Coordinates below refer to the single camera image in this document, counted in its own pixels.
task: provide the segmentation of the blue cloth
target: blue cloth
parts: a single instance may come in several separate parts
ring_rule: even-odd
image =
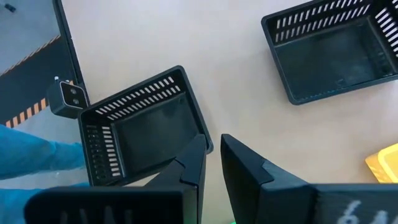
[[[46,141],[0,125],[0,179],[84,165],[81,144]],[[0,189],[0,223],[25,223],[24,206],[41,190]]]

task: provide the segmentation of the white table surface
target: white table surface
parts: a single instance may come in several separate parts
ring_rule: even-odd
[[[398,83],[291,105],[260,20],[303,0],[63,1],[92,103],[185,67],[215,150],[203,223],[229,223],[220,136],[309,182],[376,182],[364,159],[398,141]]]

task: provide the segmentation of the rectangular slotted basket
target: rectangular slotted basket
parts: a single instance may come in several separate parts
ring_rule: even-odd
[[[197,135],[213,143],[181,66],[81,112],[79,125],[91,185],[124,185],[155,174]]]
[[[397,79],[398,0],[311,1],[261,24],[291,103]]]

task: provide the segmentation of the yellow object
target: yellow object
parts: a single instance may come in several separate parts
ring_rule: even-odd
[[[369,156],[365,161],[380,183],[398,184],[398,144]]]

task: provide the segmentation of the yellow and black warning stripe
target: yellow and black warning stripe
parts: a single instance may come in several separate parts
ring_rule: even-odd
[[[48,107],[48,105],[49,101],[46,98],[43,98],[39,102],[35,103],[33,106],[30,106],[23,112],[19,113],[19,115],[13,117],[9,121],[6,121],[5,126],[8,128],[15,128],[18,124],[21,124],[33,115],[38,114],[40,111],[44,110],[46,107]]]

